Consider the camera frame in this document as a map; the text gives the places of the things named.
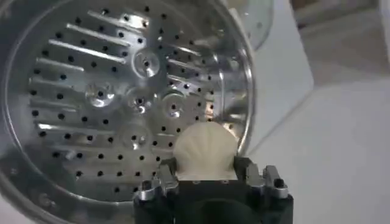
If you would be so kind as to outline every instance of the white dough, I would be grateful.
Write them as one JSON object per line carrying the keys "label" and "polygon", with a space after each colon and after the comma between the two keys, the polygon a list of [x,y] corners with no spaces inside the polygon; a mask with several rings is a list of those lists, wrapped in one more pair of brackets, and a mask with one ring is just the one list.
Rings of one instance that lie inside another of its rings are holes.
{"label": "white dough", "polygon": [[173,155],[179,180],[237,180],[236,138],[215,122],[196,123],[177,139]]}

